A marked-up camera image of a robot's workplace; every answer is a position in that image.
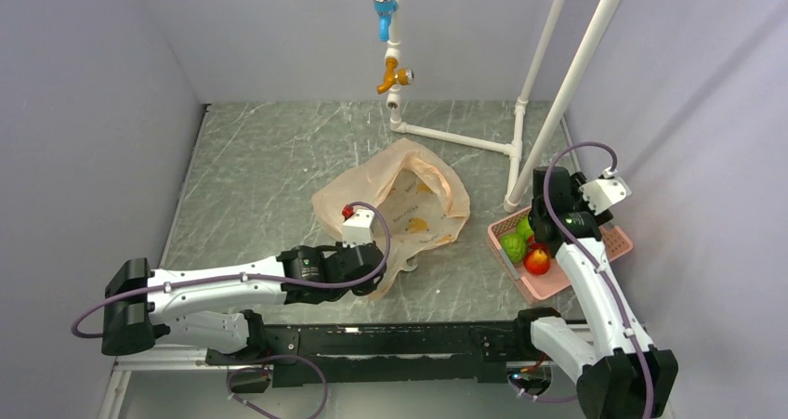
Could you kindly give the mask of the green bumpy custard apple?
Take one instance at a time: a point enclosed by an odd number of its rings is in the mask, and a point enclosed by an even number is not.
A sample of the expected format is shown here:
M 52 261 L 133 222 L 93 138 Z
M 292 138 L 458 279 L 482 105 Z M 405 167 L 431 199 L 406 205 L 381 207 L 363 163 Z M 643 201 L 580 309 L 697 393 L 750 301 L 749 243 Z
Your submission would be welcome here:
M 501 236 L 499 243 L 506 257 L 514 265 L 520 263 L 528 252 L 526 239 L 516 232 Z

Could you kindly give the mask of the green fake fruit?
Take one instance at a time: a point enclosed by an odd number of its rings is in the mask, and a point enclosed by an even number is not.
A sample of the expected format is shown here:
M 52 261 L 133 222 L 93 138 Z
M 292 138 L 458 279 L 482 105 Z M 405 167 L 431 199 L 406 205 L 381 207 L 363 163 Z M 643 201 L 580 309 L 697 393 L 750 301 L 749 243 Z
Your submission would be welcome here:
M 530 221 L 527 217 L 523 217 L 516 226 L 516 233 L 526 243 L 534 241 L 534 230 L 531 227 Z

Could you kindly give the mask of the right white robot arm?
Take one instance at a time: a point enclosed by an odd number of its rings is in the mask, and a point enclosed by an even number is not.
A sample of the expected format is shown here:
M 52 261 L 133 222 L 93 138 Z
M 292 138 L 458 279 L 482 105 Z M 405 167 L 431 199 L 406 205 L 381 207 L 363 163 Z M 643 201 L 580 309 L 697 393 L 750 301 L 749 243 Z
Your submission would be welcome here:
M 611 270 L 602 225 L 631 195 L 619 177 L 586 180 L 562 166 L 533 171 L 529 223 L 567 276 L 593 337 L 587 343 L 558 314 L 533 314 L 512 334 L 524 359 L 546 353 L 575 384 L 587 418 L 660 418 L 678 373 L 637 320 Z

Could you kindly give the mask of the orange banana-print plastic bag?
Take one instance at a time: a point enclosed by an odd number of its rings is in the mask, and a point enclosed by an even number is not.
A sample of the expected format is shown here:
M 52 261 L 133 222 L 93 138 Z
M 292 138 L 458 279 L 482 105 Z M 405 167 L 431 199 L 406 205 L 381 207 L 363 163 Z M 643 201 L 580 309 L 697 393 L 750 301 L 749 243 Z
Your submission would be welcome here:
M 373 300 L 388 292 L 406 261 L 456 241 L 470 218 L 470 198 L 460 177 L 433 151 L 407 138 L 342 173 L 311 198 L 316 219 L 337 240 L 342 208 L 357 201 L 378 209 L 392 238 L 387 271 L 371 293 Z

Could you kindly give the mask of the red yellow fake apple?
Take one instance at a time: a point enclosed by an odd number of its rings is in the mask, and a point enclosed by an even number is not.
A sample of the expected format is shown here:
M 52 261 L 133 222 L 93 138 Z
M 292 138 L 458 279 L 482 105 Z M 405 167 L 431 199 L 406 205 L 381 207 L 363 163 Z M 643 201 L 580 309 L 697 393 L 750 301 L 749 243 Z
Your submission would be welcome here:
M 525 255 L 523 266 L 533 276 L 545 275 L 551 267 L 551 256 L 543 248 L 532 249 Z

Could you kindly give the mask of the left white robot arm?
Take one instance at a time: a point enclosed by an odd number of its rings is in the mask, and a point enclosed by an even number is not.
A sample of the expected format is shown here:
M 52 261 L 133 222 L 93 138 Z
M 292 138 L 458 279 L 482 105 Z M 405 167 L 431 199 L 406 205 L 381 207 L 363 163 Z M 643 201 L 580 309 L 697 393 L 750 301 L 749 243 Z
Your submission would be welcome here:
M 132 258 L 104 291 L 101 352 L 127 356 L 162 342 L 209 347 L 253 363 L 268 346 L 261 321 L 229 308 L 368 295 L 385 274 L 387 258 L 388 249 L 375 242 L 299 245 L 251 263 L 194 271 L 154 270 L 147 259 Z

